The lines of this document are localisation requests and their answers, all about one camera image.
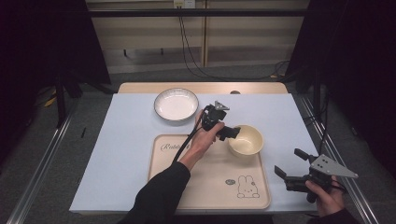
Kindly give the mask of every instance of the beige tray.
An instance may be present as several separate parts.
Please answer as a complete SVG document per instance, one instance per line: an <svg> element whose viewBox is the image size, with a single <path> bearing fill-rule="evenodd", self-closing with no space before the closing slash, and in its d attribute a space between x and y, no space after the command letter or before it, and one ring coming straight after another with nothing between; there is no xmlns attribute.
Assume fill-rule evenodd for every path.
<svg viewBox="0 0 396 224"><path fill-rule="evenodd" d="M148 179L166 169L186 134L163 134L155 138ZM218 139L191 171L178 209L263 209L271 196L260 154L236 158Z"/></svg>

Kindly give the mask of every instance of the hand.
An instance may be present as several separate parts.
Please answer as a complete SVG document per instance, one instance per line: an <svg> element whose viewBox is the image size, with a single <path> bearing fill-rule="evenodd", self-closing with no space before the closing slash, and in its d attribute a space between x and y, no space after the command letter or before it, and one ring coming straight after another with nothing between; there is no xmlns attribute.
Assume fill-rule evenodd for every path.
<svg viewBox="0 0 396 224"><path fill-rule="evenodd" d="M201 114L204 113L201 110L197 116L195 117L195 123L200 118ZM180 159L180 162L183 163L190 171L192 167L195 165L198 160L200 160L204 154L207 152L209 147L216 142L216 133L220 131L224 127L223 122L217 123L211 130L208 132L201 128L201 124L198 125L198 132L191 140L191 147L187 150L186 154Z"/></svg>
<svg viewBox="0 0 396 224"><path fill-rule="evenodd" d="M332 184L338 186L335 176L332 176ZM340 189L331 188L330 192L327 193L319 185L312 181L307 180L305 185L312 190L312 192L318 195L317 208L320 217L324 217L344 209L343 191Z"/></svg>

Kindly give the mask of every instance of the white tablecloth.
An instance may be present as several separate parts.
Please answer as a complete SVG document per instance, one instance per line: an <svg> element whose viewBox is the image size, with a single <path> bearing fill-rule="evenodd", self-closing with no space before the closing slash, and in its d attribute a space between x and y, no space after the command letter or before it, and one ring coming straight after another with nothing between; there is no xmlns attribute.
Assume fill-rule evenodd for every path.
<svg viewBox="0 0 396 224"><path fill-rule="evenodd" d="M154 111L157 94L122 93L113 96L111 106L93 149L70 211L81 214L127 212L134 197L147 183L150 154L155 137L165 133L190 133L194 119L169 122ZM287 191L274 173L277 165L288 175L308 174L309 164L294 155L300 148L317 155L290 94L197 94L199 109L216 100L230 107L224 122L233 127L248 124L263 135L262 162L271 194L271 204L262 210L183 210L196 213L263 213L314 211L306 194Z"/></svg>

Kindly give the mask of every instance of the black cable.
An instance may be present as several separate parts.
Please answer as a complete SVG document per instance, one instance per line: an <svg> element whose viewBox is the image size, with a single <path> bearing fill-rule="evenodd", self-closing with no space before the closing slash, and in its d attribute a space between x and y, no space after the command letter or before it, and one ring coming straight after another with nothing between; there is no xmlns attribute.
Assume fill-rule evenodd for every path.
<svg viewBox="0 0 396 224"><path fill-rule="evenodd" d="M186 64L187 68L189 69L189 71L190 71L193 75L195 75L195 76L197 76L197 77L201 77L201 76L199 76L199 75L193 73L193 72L190 70L190 68L188 67L188 65L187 65L186 56L185 56L185 50L184 50L184 48L185 48L185 46L184 46L184 39L186 39L187 48L188 48L188 50L189 50L190 56L191 56L191 58L192 58L192 61L193 61L194 65L195 65L195 67L196 67L202 74L204 74L204 75L207 76L207 77L212 77L212 78L215 78L215 79L218 79L218 80L221 80L221 81L228 81L227 79L232 79L232 80L238 80L238 79L244 79L244 80L260 80L260 79L264 79L264 78L267 78L267 77L270 77L271 75L273 75L273 74L271 74L271 75L264 76L264 77L215 77L215 76L209 75L208 73L204 72L204 71L196 64L196 62L195 62L195 60L194 60L194 57L192 56L192 52L191 52L189 40L188 40L188 38L187 38L187 36L186 36L186 29L185 29L185 27L184 27L184 21L183 21L183 18L182 18L182 17L179 17L179 22L180 22L180 30L181 30L181 35L182 35L181 38L182 38L182 44L183 44L183 57L184 57L184 63Z"/></svg>
<svg viewBox="0 0 396 224"><path fill-rule="evenodd" d="M327 92L327 93L326 93L326 96L325 96L325 105L326 105L326 107L325 107L325 111L324 111L324 112L325 112L325 115L324 115L324 116L325 116L325 120L324 120L324 130L323 130L323 134L322 134L322 137L321 137L321 141L320 141L320 144L319 144L319 147L318 147L318 154L319 154L319 155L321 154L322 146L323 146L323 143L324 143L324 141L325 141L325 139L326 139L326 136L327 136L329 100L330 100L330 97L329 97L329 93Z"/></svg>
<svg viewBox="0 0 396 224"><path fill-rule="evenodd" d="M285 63L289 63L289 62L290 62L290 61L287 60L287 61L282 61L282 62L276 63L276 64L275 64L275 72L274 72L274 75L280 76L280 74L279 74L279 69L282 68L282 66L283 66Z"/></svg>
<svg viewBox="0 0 396 224"><path fill-rule="evenodd" d="M340 183L339 181L336 181L336 180L333 180L332 182L335 182L335 183L337 183L339 186L341 186L341 187L338 187L338 188L336 188L336 189L340 189L341 191L343 191L344 193L347 193L347 188L342 184L342 183Z"/></svg>
<svg viewBox="0 0 396 224"><path fill-rule="evenodd" d="M312 116L308 116L308 117L304 117L303 118L303 120L312 119L311 122L305 124L306 127L311 125L312 123L314 123L317 120L320 121L320 119L317 119L317 117L320 117L324 112L326 112L328 103L329 103L329 93L326 93L325 102L323 103L323 105L322 105L322 107L320 109L320 112L318 114L316 114L316 115L312 115Z"/></svg>
<svg viewBox="0 0 396 224"><path fill-rule="evenodd" d="M178 158L180 157L181 153L183 152L184 148L187 146L187 144L190 142L190 140L195 136L195 134L202 128L198 128L199 123L202 120L202 117L204 116L205 111L207 110L207 106L204 108L204 110L202 111L201 115L199 116L198 120L195 122L194 128L192 129L192 132L189 134L189 136L187 137L187 139L184 141L183 145L181 145L181 147L178 149L172 163L176 162L178 160Z"/></svg>
<svg viewBox="0 0 396 224"><path fill-rule="evenodd" d="M277 82L288 83L288 82L294 81L297 76L299 76L302 72L306 72L308 70L308 68L309 68L308 66L300 66L300 67L296 68L294 71L287 74L286 76L279 77L277 79Z"/></svg>
<svg viewBox="0 0 396 224"><path fill-rule="evenodd" d="M192 70L189 68L189 66L188 66L188 64L187 64L186 52L185 52L185 45L184 45L184 39L186 39L187 48L188 48L188 50L189 50L190 56L191 56L191 58L192 58L192 61L193 61L193 63L195 64L196 68L198 68L198 70L199 70L201 73L203 73L203 74L206 75L207 77L212 77L212 78L215 78L215 79L218 79L218 80L221 80L221 81L227 81L227 80L222 79L222 78L219 78L219 77L210 76L210 75L206 74L204 71L202 71L202 70L198 67L198 65L196 64L196 62L195 62L195 60L194 60L194 57L192 56L192 53L191 53L191 48L190 48L189 40L187 39L186 30L185 30L185 28L184 28L183 18L182 18L182 17L179 17L178 20L179 20L179 23L180 23L181 42L182 42L182 45L183 45L183 58L184 58L184 64L186 64L187 69L188 69L193 75L195 75L196 77L202 77L202 76L199 76L198 74L195 74L194 72L192 72Z"/></svg>

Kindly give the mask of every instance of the white bowl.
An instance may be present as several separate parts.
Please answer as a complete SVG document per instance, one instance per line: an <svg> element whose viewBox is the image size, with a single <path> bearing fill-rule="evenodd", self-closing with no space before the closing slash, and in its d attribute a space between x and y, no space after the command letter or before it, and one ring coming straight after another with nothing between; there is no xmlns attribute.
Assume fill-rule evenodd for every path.
<svg viewBox="0 0 396 224"><path fill-rule="evenodd" d="M249 125L238 125L241 130L236 138L228 139L230 151L239 158L248 158L262 150L264 140L262 134Z"/></svg>
<svg viewBox="0 0 396 224"><path fill-rule="evenodd" d="M154 101L155 112L167 120L188 119L197 108L197 96L192 91L181 88L163 91Z"/></svg>

